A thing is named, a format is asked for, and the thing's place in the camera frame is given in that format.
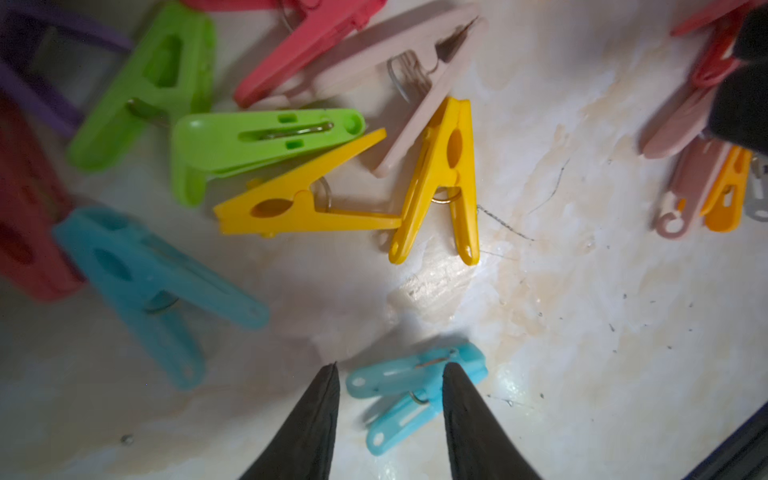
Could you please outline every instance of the red clothespin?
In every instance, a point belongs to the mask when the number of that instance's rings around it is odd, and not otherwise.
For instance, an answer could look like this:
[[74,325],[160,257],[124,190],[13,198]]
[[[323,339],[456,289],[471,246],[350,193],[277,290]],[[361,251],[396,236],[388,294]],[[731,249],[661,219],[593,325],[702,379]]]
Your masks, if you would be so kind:
[[[243,12],[281,8],[280,0],[181,0],[189,8],[202,12]],[[296,0],[284,0],[285,8],[295,8]]]
[[759,3],[758,0],[715,0],[672,29],[672,36],[678,37],[715,24],[715,32],[709,46],[690,78],[695,87],[709,88],[718,85],[739,67],[739,60],[733,56],[733,45],[746,14]]
[[306,16],[301,25],[235,90],[235,101],[242,108],[266,97],[354,30],[365,28],[386,0],[297,0],[297,4]]
[[0,97],[0,273],[38,300],[84,283],[51,235],[72,208],[22,113]]

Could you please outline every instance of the yellow clothespin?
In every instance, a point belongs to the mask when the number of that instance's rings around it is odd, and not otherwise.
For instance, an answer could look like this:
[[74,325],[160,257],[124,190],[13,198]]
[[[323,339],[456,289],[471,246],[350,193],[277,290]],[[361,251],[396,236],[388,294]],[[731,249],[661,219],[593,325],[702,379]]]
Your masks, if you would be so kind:
[[388,230],[399,227],[402,221],[396,215],[318,211],[310,190],[310,185],[323,175],[385,138],[386,131],[379,129],[217,205],[214,212],[219,217],[221,233],[261,233],[263,237],[274,237],[277,233],[287,232]]
[[389,249],[390,262],[406,261],[435,191],[440,187],[448,190],[447,202],[451,204],[458,254],[467,265],[477,265],[480,241],[475,140],[469,100],[447,97],[424,130],[421,156],[403,207],[402,226],[395,233]]

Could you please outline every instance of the stained surface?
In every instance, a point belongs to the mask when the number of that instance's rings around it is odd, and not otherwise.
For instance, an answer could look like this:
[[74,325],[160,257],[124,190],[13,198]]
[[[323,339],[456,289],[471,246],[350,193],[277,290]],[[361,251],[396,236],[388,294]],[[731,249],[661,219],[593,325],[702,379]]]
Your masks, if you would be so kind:
[[[65,3],[134,36],[154,4]],[[401,266],[387,260],[387,233],[222,237],[210,208],[255,175],[213,182],[206,204],[186,210],[170,193],[167,132],[147,129],[118,166],[83,176],[33,120],[81,201],[140,218],[272,319],[245,332],[189,309],[208,374],[181,393],[93,289],[42,306],[3,283],[0,476],[237,478],[319,367],[338,361],[343,381],[435,336],[485,353],[478,389],[543,478],[684,476],[768,399],[765,225],[697,228],[676,243],[649,229],[672,160],[639,157],[637,140],[707,38],[667,33],[703,3],[481,2],[491,30],[453,92],[472,100],[482,205],[472,268],[440,205]],[[413,5],[389,0],[375,21]],[[214,109],[229,111],[237,82],[286,31],[274,12],[213,17]],[[36,64],[87,108],[120,58],[55,38]],[[391,133],[409,108],[384,71],[326,105],[358,108],[370,131]],[[328,175],[334,207],[401,209],[417,149],[377,180],[369,169],[385,149]],[[370,455],[371,405],[342,392],[332,478],[449,477],[442,420]]]

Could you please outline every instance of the pink clothespin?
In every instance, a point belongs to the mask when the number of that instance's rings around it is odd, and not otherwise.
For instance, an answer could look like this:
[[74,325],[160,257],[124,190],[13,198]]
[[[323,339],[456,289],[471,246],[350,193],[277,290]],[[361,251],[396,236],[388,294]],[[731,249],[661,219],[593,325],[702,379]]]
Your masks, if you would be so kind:
[[405,20],[407,18],[390,19],[343,42],[329,55],[349,52],[346,56],[298,87],[264,99],[262,105],[299,108],[331,98],[357,86],[367,74],[385,63],[397,88],[410,102],[392,70],[392,61],[399,59],[406,77],[424,96],[373,172],[377,177],[385,177],[406,155],[453,84],[469,68],[488,30],[488,20],[480,16],[475,4],[452,8],[416,25],[404,27]]
[[698,88],[643,147],[646,158],[679,154],[707,126],[717,88]]
[[[694,138],[675,167],[668,192],[675,196],[674,211],[656,219],[656,231],[669,240],[679,240],[700,219],[701,207],[730,152],[731,144],[716,138]],[[680,220],[679,230],[672,222]]]
[[266,97],[353,31],[365,28],[386,0],[297,0],[297,3],[306,16],[301,25],[235,90],[235,101],[242,108]]
[[[202,12],[243,12],[281,8],[281,0],[181,0],[189,8]],[[296,0],[284,0],[286,8],[295,8]]]

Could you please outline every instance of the orange clothespin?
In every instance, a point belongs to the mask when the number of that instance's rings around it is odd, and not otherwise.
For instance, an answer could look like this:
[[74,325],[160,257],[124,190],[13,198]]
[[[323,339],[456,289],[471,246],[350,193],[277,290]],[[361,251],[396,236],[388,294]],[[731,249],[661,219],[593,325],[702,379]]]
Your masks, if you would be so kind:
[[730,149],[723,170],[701,209],[702,217],[706,216],[704,224],[713,232],[726,233],[738,228],[753,157],[746,148],[734,145]]

